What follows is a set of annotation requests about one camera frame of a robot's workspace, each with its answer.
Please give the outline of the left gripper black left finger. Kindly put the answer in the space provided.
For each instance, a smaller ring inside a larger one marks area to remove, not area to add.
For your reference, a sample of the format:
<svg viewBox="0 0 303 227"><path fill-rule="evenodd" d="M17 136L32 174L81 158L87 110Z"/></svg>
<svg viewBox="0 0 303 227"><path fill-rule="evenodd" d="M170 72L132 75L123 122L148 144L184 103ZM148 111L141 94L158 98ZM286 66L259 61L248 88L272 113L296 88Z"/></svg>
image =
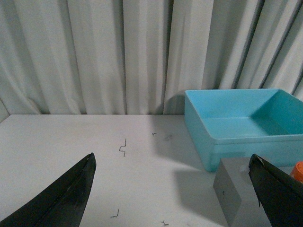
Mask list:
<svg viewBox="0 0 303 227"><path fill-rule="evenodd" d="M0 222L2 227L78 227L91 192L96 159L86 155L51 185Z"/></svg>

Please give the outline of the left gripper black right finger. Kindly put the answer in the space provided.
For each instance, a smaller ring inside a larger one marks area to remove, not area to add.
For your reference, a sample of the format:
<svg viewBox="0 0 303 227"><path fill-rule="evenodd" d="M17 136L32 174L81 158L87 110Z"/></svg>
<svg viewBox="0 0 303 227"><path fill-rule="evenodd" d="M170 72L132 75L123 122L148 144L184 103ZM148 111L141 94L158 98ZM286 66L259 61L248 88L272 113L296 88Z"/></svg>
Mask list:
<svg viewBox="0 0 303 227"><path fill-rule="evenodd" d="M271 226L303 225L302 182L256 154L249 161L249 176Z"/></svg>

